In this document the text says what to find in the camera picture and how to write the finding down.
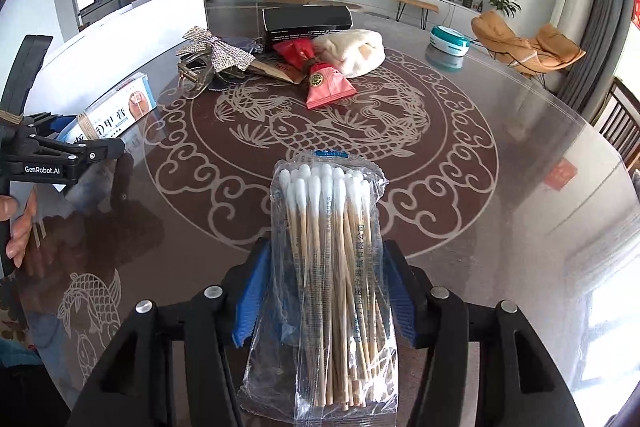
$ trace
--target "red decoration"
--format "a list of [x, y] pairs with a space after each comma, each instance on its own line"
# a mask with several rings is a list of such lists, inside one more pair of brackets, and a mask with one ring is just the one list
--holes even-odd
[[340, 71], [316, 58], [311, 40], [295, 39], [273, 45], [284, 59], [303, 73], [308, 70], [309, 94], [306, 108], [314, 109], [356, 94], [356, 90]]
[[640, 30], [640, 0], [636, 0], [636, 4], [634, 5], [634, 16], [631, 20], [636, 25], [636, 28]]
[[562, 158], [546, 175], [545, 185], [553, 190], [562, 190], [568, 182], [574, 179], [577, 173], [578, 168], [567, 158]]

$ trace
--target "rhinestone bow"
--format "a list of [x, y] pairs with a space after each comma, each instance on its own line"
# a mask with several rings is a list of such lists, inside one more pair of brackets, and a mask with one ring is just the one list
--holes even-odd
[[211, 48], [211, 66], [216, 73], [236, 66], [239, 70], [246, 70], [255, 57], [239, 48], [227, 44], [208, 30], [194, 26], [184, 34], [191, 44], [181, 47], [176, 55], [200, 53]]

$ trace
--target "blue label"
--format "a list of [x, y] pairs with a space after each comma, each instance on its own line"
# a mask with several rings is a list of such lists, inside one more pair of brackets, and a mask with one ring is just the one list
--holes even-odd
[[345, 151], [336, 151], [333, 149], [325, 149], [323, 151], [316, 151], [314, 153], [316, 156], [338, 156], [340, 158], [348, 158], [349, 157], [349, 153], [346, 153]]

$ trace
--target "green plant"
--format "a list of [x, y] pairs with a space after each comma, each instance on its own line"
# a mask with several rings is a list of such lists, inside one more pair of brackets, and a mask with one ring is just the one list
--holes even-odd
[[522, 8], [516, 0], [489, 0], [489, 4], [495, 7], [498, 12], [504, 13], [507, 17], [515, 17], [516, 9], [522, 11]]

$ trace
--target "dark red table surface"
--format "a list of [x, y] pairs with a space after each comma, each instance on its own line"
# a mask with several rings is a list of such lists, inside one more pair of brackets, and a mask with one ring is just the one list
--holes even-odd
[[[620, 350], [630, 348], [615, 335], [603, 348], [597, 334], [640, 319], [637, 307], [610, 304], [620, 292], [638, 295], [640, 272], [628, 247], [639, 204], [618, 154], [538, 84], [480, 51], [447, 71], [445, 55], [431, 53], [431, 64], [425, 56], [427, 32], [353, 18], [387, 48], [380, 68], [353, 80], [353, 98], [308, 111], [305, 87], [259, 79], [188, 101], [169, 50], [140, 69], [158, 108], [123, 135], [127, 155], [64, 194], [38, 188], [46, 237], [28, 253], [30, 270], [19, 271], [20, 297], [69, 404], [136, 302], [188, 299], [245, 260], [270, 228], [274, 163], [315, 148], [378, 163], [390, 181], [378, 204], [384, 237], [466, 301], [516, 302], [583, 415], [626, 400], [632, 387], [621, 375], [634, 373]], [[209, 9], [220, 36], [255, 37], [260, 20], [253, 7]], [[404, 425], [424, 353], [399, 344]], [[475, 347], [470, 356], [464, 425], [473, 423]], [[637, 350], [629, 356], [637, 367]], [[231, 354], [237, 385], [245, 360], [245, 350]], [[175, 363], [180, 374], [179, 353]], [[184, 388], [177, 392], [188, 425]]]

